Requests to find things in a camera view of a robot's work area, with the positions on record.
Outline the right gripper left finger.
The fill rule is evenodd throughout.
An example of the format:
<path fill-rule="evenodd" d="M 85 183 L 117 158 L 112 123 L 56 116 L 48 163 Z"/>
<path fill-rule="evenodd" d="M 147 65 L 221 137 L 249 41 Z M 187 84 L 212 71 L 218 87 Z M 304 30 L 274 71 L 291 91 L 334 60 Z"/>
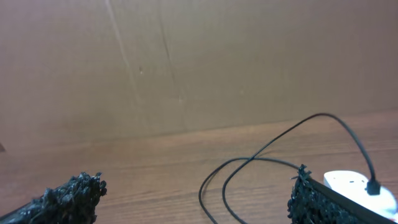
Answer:
<path fill-rule="evenodd" d="M 107 193 L 101 173 L 86 172 L 1 216 L 1 224 L 93 224 L 96 206 Z"/>

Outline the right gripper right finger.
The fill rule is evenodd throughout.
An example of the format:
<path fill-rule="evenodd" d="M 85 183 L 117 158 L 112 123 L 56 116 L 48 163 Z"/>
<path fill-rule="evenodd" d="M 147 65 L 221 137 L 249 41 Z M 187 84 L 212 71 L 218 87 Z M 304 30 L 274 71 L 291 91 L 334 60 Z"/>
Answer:
<path fill-rule="evenodd" d="M 312 179 L 306 167 L 298 167 L 287 202 L 287 217 L 293 224 L 395 224 Z"/>

